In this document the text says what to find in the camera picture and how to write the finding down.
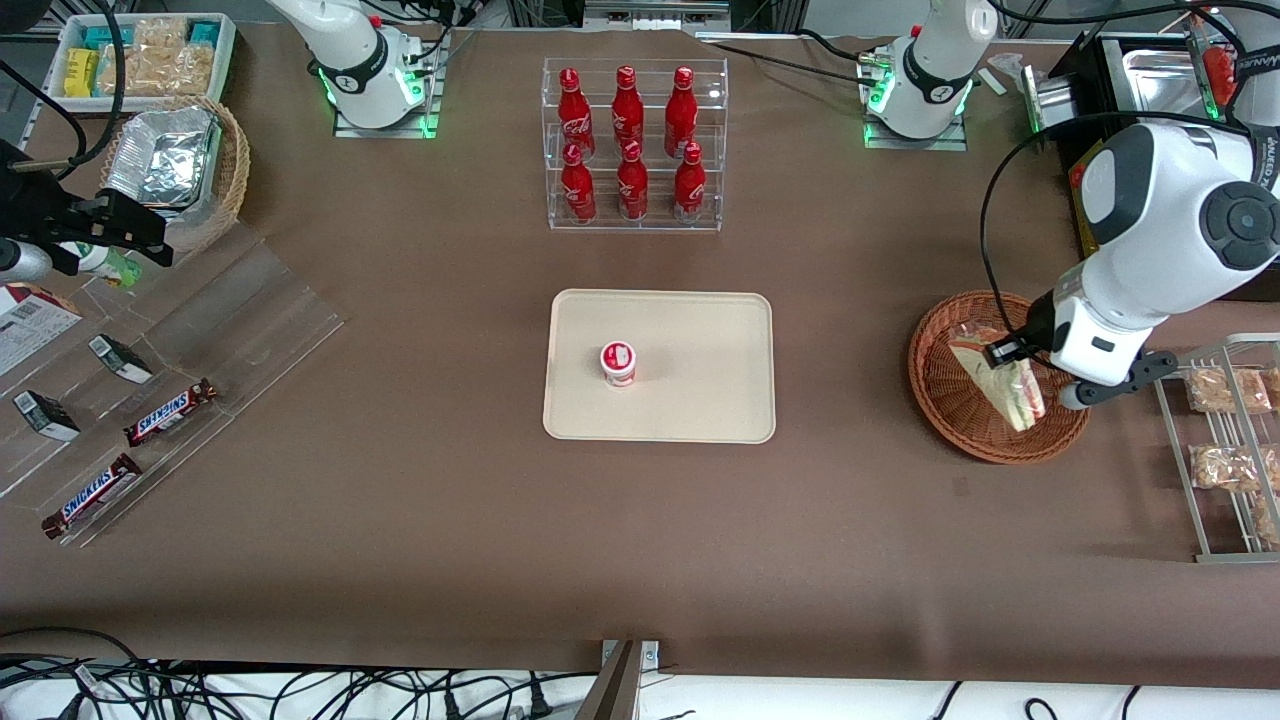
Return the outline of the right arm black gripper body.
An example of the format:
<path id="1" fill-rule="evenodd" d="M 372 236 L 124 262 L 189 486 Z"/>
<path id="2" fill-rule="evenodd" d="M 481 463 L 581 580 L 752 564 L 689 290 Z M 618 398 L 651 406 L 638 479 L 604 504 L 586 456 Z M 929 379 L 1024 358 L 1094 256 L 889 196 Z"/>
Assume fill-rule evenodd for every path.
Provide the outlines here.
<path id="1" fill-rule="evenodd" d="M 78 273 L 78 252 L 68 249 L 68 193 L 46 172 L 13 168 L 28 159 L 1 141 L 1 270 L 4 275 L 64 275 Z"/>

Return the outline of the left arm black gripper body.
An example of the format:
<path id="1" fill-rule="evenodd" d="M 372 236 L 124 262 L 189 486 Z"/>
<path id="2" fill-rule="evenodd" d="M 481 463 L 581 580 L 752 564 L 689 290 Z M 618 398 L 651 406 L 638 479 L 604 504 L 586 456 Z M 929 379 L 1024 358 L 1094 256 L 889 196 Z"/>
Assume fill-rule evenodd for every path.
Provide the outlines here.
<path id="1" fill-rule="evenodd" d="M 991 368 L 1006 366 L 1021 360 L 1046 368 L 1053 366 L 1044 356 L 1053 342 L 1052 316 L 1028 316 L 1018 328 L 1014 328 L 1006 316 L 1001 316 L 1001 322 L 1007 333 L 986 346 L 986 361 Z"/>

